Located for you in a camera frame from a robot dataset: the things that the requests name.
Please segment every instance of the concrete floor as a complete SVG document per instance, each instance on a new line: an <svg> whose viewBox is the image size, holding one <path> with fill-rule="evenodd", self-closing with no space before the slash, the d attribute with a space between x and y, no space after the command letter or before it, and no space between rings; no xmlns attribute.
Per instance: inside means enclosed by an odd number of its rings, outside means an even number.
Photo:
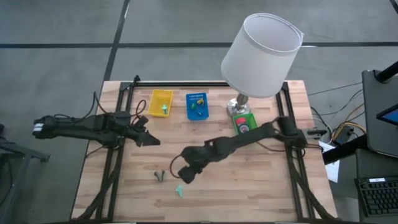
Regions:
<svg viewBox="0 0 398 224"><path fill-rule="evenodd" d="M2 0L0 44L112 43L124 0ZM388 0L131 0L120 42L231 42L252 13L281 16L305 33L305 42L398 42L398 14ZM118 49L110 80L220 80L226 48ZM82 116L100 91L111 49L0 49L0 123L6 137L51 154L33 161L12 223L69 219L87 141L36 140L32 122L46 114ZM303 47L287 79L304 80L308 93L361 81L361 71L383 69L398 47ZM309 96L320 113L340 109L361 88ZM336 126L363 98L331 122ZM356 120L365 125L364 117ZM331 183L338 214L358 219L352 179L355 161L341 163Z"/></svg>

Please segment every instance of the keyboard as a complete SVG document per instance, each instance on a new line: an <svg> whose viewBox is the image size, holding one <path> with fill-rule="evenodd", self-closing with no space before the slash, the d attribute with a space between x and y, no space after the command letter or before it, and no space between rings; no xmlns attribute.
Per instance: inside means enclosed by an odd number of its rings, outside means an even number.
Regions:
<svg viewBox="0 0 398 224"><path fill-rule="evenodd" d="M355 179L367 217L398 215L398 177Z"/></svg>

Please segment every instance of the teal object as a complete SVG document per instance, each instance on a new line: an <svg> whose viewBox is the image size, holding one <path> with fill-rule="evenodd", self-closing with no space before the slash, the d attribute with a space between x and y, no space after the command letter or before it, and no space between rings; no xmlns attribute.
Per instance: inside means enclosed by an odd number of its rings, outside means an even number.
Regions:
<svg viewBox="0 0 398 224"><path fill-rule="evenodd" d="M167 106L166 106L166 105L163 105L163 106L162 106L162 110L163 110L163 113L164 113L164 114L167 114Z"/></svg>
<svg viewBox="0 0 398 224"><path fill-rule="evenodd" d="M178 195L180 196L180 198L182 198L182 186L179 185L179 186L175 189L175 191L178 193Z"/></svg>

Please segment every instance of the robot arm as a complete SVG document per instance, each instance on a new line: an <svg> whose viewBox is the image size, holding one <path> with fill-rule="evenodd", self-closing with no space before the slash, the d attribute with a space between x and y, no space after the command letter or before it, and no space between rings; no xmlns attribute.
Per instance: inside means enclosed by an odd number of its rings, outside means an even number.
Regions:
<svg viewBox="0 0 398 224"><path fill-rule="evenodd" d="M91 115L87 118L44 116L34 121L32 134L37 139L64 136L94 140L106 147L117 147L121 137L134 140L140 147L160 144L144 127L148 122L145 116L141 116L135 124L130 124L130 119L131 116L126 111Z"/></svg>
<svg viewBox="0 0 398 224"><path fill-rule="evenodd" d="M304 148L307 140L302 130L295 127L292 119L276 119L280 132L273 127L273 122L233 137L219 137L205 141L204 146L188 146L180 154L188 163L178 172L179 177L187 184L196 174L200 174L209 162L219 162L227 158L240 147L260 141L264 138L276 138L289 146Z"/></svg>

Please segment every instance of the blue basket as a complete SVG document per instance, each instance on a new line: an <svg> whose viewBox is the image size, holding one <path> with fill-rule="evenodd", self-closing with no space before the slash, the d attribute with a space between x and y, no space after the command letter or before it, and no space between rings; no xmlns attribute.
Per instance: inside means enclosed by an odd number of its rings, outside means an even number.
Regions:
<svg viewBox="0 0 398 224"><path fill-rule="evenodd" d="M203 99L204 105L198 105L197 101ZM207 105L206 93L192 93L187 94L185 97L187 107L187 117L191 121L200 121L209 117L209 107ZM191 109L191 105L195 104L195 109Z"/></svg>

